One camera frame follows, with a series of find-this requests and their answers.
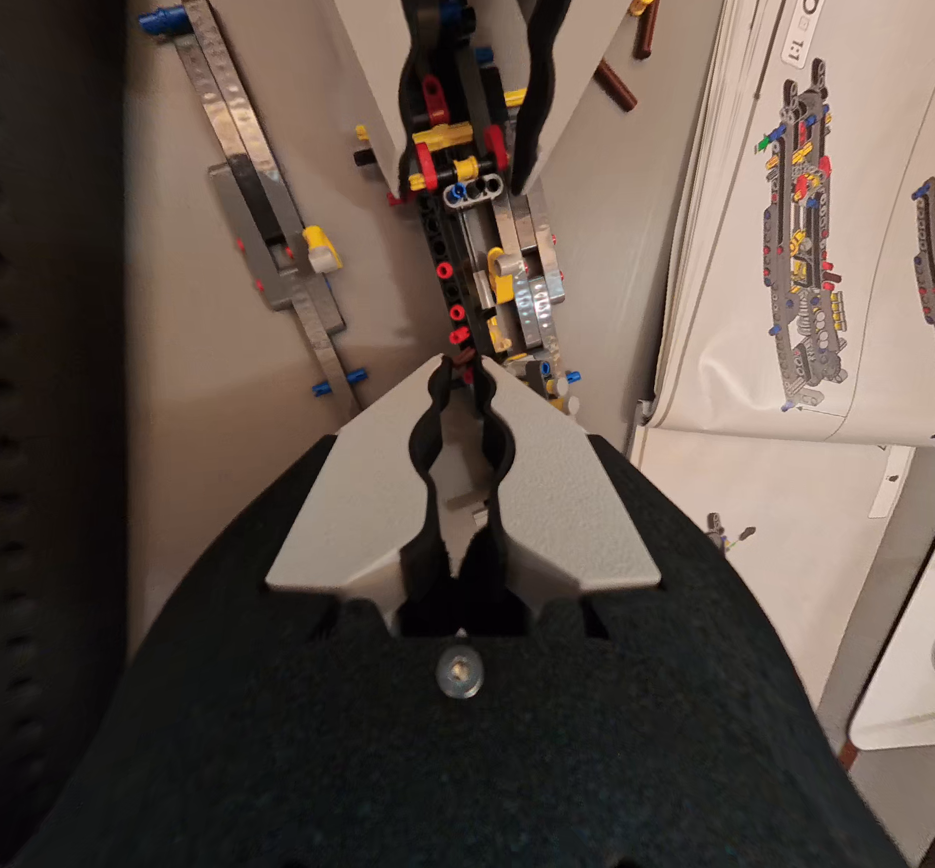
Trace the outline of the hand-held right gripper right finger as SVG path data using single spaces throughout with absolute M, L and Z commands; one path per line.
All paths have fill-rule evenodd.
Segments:
M 490 616 L 515 597 L 537 615 L 558 599 L 657 587 L 661 570 L 592 436 L 496 363 L 474 371 L 493 474 L 462 561 L 467 604 Z

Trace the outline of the black perforated panel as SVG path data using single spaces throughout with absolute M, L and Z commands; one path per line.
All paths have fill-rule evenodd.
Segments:
M 2 866 L 126 647 L 126 0 L 1 1 Z

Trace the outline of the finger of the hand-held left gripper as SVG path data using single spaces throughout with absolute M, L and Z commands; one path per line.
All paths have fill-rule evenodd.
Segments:
M 366 80 L 362 116 L 390 196 L 411 193 L 412 136 L 429 126 L 423 82 L 424 34 L 419 16 L 438 23 L 436 0 L 331 0 Z
M 631 0 L 517 0 L 529 73 L 518 115 L 511 190 L 539 177 Z

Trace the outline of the multicoloured lego chassis assembly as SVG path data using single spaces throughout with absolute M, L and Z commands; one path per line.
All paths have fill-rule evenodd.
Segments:
M 510 190 L 526 89 L 506 90 L 470 0 L 413 0 L 415 57 L 403 79 L 411 131 L 406 181 L 445 310 L 453 382 L 471 387 L 491 359 L 559 413 L 576 417 L 580 380 L 562 360 L 555 308 L 565 300 L 542 184 Z

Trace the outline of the grey lego side beam assembly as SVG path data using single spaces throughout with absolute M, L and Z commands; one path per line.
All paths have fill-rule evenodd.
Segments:
M 303 222 L 209 0 L 181 0 L 137 23 L 179 56 L 224 156 L 207 176 L 251 282 L 270 310 L 295 317 L 321 369 L 312 393 L 347 424 L 368 373 L 345 370 L 334 344 L 346 323 L 329 277 L 343 265 L 323 230 Z

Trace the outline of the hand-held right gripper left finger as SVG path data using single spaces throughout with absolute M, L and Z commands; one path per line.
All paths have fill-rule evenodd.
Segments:
M 342 427 L 265 577 L 274 591 L 369 600 L 385 617 L 451 582 L 431 468 L 452 360 L 436 355 Z

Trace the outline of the lego instruction booklet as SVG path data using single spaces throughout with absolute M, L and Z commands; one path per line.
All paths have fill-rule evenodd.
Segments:
M 725 0 L 634 460 L 719 519 L 813 705 L 933 450 L 933 0 Z

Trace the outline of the brown lego axle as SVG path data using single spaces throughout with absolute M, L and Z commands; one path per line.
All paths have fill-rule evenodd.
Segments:
M 593 80 L 624 113 L 631 113 L 637 107 L 636 95 L 605 58 L 598 63 Z
M 633 58 L 639 62 L 647 60 L 652 54 L 659 7 L 660 0 L 653 0 L 638 18 Z

